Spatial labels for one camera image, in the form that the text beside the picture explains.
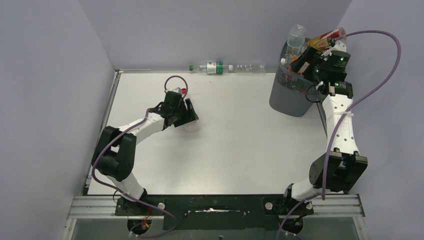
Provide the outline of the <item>green cap bottle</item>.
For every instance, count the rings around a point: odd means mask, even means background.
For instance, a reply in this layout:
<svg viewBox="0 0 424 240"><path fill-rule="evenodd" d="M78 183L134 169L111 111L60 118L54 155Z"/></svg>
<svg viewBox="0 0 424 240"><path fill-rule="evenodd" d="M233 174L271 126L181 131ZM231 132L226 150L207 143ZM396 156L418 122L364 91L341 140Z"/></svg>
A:
<svg viewBox="0 0 424 240"><path fill-rule="evenodd" d="M190 65L189 71L191 73L202 73L206 75L224 75L232 70L230 65L226 65L219 61L210 61L201 65Z"/></svg>

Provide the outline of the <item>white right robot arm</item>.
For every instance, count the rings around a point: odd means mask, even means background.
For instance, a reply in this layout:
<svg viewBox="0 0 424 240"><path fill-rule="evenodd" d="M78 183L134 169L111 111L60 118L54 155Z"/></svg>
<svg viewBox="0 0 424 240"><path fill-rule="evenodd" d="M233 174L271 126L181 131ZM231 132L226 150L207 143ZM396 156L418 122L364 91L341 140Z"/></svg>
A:
<svg viewBox="0 0 424 240"><path fill-rule="evenodd" d="M308 178L291 184L281 199L282 209L289 214L301 207L301 200L325 193L350 191L368 166L360 154L353 131L352 84L345 80L351 55L346 45L333 46L318 53L303 75L313 82L312 93L322 106L321 115L327 136L325 153L310 166Z"/></svg>

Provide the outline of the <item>red cap bottle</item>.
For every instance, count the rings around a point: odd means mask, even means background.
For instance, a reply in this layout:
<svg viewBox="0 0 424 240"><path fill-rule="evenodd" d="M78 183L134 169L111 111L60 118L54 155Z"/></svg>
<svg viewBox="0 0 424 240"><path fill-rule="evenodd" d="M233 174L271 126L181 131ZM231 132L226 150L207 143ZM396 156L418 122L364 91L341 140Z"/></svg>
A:
<svg viewBox="0 0 424 240"><path fill-rule="evenodd" d="M191 97L190 94L188 93L187 88L183 87L181 89L181 91L182 91L183 94L186 94L186 96L184 98L185 100L187 100L187 99L189 99ZM190 133L198 132L199 129L200 129L199 121L198 120L195 120L195 121L191 121L189 123L186 123L184 125L184 128L185 128L186 131L188 131Z"/></svg>

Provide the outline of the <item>amber tea bottle red label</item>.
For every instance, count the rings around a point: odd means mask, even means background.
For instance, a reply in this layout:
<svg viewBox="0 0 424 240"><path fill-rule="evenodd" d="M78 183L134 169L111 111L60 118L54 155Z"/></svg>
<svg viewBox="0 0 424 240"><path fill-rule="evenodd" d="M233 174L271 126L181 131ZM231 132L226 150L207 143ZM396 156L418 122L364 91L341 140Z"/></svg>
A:
<svg viewBox="0 0 424 240"><path fill-rule="evenodd" d="M330 47L333 47L336 39L341 38L342 42L346 42L346 30L343 27L336 28L332 31L326 32L320 36L312 38L307 41L308 47L313 47L316 50L324 51L328 50Z"/></svg>

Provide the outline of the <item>crushed bottle white blue label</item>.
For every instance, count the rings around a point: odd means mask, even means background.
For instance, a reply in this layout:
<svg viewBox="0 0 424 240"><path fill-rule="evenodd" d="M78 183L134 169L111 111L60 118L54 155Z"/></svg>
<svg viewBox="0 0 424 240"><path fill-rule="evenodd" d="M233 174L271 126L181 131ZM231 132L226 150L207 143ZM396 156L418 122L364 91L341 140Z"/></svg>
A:
<svg viewBox="0 0 424 240"><path fill-rule="evenodd" d="M307 29L302 25L295 24L292 26L286 41L286 55L288 57L292 58L299 55L305 43L306 32Z"/></svg>

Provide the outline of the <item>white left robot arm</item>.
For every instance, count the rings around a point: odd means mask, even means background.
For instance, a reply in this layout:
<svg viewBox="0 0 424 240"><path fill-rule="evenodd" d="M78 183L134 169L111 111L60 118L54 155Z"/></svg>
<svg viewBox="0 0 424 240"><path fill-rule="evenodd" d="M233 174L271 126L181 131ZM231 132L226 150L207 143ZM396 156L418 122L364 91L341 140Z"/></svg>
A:
<svg viewBox="0 0 424 240"><path fill-rule="evenodd" d="M91 160L92 178L121 193L124 199L139 202L146 190L133 174L136 146L151 135L199 119L186 91L168 91L157 106L121 127L106 126Z"/></svg>

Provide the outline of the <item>crushed clear bottle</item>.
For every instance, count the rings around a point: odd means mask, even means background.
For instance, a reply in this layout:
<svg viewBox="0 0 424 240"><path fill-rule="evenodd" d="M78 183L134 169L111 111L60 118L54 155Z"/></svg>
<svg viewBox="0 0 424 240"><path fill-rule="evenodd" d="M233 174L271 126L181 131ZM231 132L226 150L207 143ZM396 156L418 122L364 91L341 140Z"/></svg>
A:
<svg viewBox="0 0 424 240"><path fill-rule="evenodd" d="M266 66L262 63L259 64L229 64L228 71L237 74L264 74L266 73Z"/></svg>

